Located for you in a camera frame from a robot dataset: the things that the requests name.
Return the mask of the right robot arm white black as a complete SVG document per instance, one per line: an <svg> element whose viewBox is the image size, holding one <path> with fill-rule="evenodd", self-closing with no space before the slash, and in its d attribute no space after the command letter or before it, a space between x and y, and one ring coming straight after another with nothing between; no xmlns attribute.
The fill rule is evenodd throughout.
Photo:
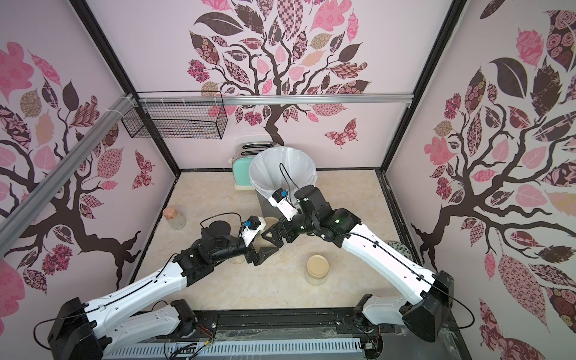
<svg viewBox="0 0 576 360"><path fill-rule="evenodd" d="M396 297L366 295L358 304L360 318L373 326L405 326L423 341L436 341L457 301L449 273L413 262L380 239L360 217L346 208L332 208L318 187L301 187L295 199L279 188L267 200L282 216L264 232L264 239L280 247L306 234L358 257L399 292Z"/></svg>

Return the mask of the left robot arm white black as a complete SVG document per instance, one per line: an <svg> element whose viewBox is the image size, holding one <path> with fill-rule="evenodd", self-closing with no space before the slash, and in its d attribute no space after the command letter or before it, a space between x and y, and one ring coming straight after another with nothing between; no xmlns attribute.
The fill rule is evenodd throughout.
<svg viewBox="0 0 576 360"><path fill-rule="evenodd" d="M63 304L51 321L47 349L54 359L103 359L159 335L189 335L197 318L185 301L144 309L198 282L228 259L244 257L258 266L282 245L261 217L242 223L237 236L226 221L216 220L201 229L192 246L172 255L149 276L101 298L87 302L73 298Z"/></svg>

